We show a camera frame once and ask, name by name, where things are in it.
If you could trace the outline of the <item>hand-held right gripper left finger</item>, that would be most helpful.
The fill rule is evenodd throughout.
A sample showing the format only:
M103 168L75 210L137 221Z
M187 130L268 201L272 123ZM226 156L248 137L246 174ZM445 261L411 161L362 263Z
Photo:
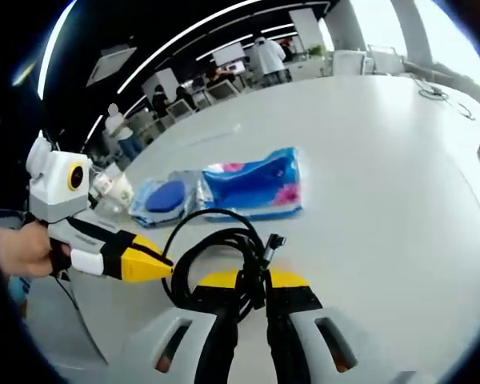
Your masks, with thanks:
M238 342L239 270L203 278L184 308L170 308L123 350L128 383L226 383Z

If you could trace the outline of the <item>person's left hand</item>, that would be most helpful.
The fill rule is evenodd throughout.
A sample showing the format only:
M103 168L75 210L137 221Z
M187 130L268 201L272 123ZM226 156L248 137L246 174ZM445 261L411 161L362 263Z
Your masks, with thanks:
M6 277L43 278L54 272L48 230L31 222L19 230L0 228L0 270Z

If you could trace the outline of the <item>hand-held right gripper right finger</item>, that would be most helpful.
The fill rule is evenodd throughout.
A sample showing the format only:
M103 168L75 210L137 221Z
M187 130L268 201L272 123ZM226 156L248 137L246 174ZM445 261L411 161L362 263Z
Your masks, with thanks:
M325 308L303 277L266 276L267 341L279 383L368 383L370 351L355 324Z

